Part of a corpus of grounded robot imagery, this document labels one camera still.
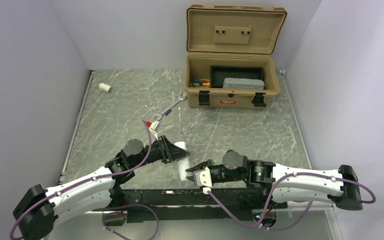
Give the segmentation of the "white remote control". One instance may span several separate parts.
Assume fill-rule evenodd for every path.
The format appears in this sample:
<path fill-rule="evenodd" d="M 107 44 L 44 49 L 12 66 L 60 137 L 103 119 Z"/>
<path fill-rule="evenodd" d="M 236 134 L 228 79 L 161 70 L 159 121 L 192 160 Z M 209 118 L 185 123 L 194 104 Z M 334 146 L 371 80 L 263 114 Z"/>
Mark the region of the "white remote control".
<path fill-rule="evenodd" d="M 186 150 L 186 142 L 185 141 L 178 141 L 174 143 L 177 147 Z M 189 162 L 189 157 L 186 156 L 179 161 L 177 161 L 177 166 L 178 166 L 178 172 L 179 172 L 179 178 L 182 182 L 186 182 L 187 176 L 189 175 L 188 172 L 186 172 L 186 169 L 190 168 L 190 162 Z"/>

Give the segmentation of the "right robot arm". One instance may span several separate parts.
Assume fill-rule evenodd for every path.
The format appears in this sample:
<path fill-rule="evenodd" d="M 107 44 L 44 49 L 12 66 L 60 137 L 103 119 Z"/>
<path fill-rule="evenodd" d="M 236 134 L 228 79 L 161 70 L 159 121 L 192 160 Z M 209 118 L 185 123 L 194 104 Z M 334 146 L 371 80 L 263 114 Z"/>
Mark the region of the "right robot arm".
<path fill-rule="evenodd" d="M 333 170 L 302 169 L 270 161 L 252 160 L 228 150 L 222 163 L 212 160 L 185 169 L 186 178 L 208 194 L 216 183 L 244 182 L 260 189 L 256 203 L 267 208 L 273 202 L 325 202 L 348 211 L 363 209 L 358 176 L 350 165 Z"/>

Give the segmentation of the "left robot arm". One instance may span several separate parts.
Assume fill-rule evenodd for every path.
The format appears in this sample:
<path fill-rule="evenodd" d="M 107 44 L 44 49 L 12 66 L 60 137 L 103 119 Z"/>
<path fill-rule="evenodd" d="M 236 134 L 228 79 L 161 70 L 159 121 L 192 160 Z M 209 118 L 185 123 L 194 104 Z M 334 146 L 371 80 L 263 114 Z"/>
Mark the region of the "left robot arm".
<path fill-rule="evenodd" d="M 21 240 L 40 240 L 76 215 L 106 207 L 117 210 L 124 203 L 121 185 L 134 177 L 135 169 L 189 156 L 184 146 L 171 143 L 165 135 L 151 145 L 131 139 L 113 159 L 88 175 L 54 187 L 30 187 L 12 212 L 14 228 L 19 229 Z"/>

